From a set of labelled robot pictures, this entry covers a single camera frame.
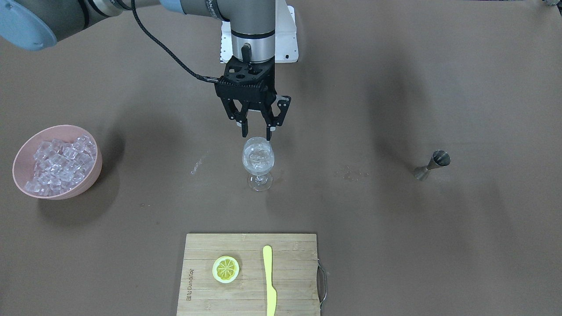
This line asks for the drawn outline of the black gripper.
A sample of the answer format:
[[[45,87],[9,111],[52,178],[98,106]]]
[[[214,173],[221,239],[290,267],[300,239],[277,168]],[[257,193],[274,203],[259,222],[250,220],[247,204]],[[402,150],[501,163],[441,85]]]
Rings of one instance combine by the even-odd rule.
[[[241,128],[241,136],[247,137],[249,132],[247,114],[251,111],[261,112],[266,124],[266,140],[270,141],[273,131],[283,125],[289,106],[291,96],[277,96],[275,94],[260,97],[257,101],[243,100],[242,97],[220,96],[223,107],[230,120],[234,120]],[[241,108],[235,106],[239,101]]]

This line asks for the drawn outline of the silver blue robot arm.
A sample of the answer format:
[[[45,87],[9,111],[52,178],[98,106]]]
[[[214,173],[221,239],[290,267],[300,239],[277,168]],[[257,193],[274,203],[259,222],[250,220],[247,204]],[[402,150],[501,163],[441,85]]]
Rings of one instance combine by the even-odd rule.
[[[198,74],[155,37],[143,19],[205,19],[218,39],[223,74]],[[271,140],[291,98],[276,91],[275,68],[299,59],[295,9],[286,0],[3,0],[1,38],[28,51],[54,47],[99,22],[129,13],[140,29],[191,76],[213,84],[227,118],[249,133],[249,112],[261,114]]]

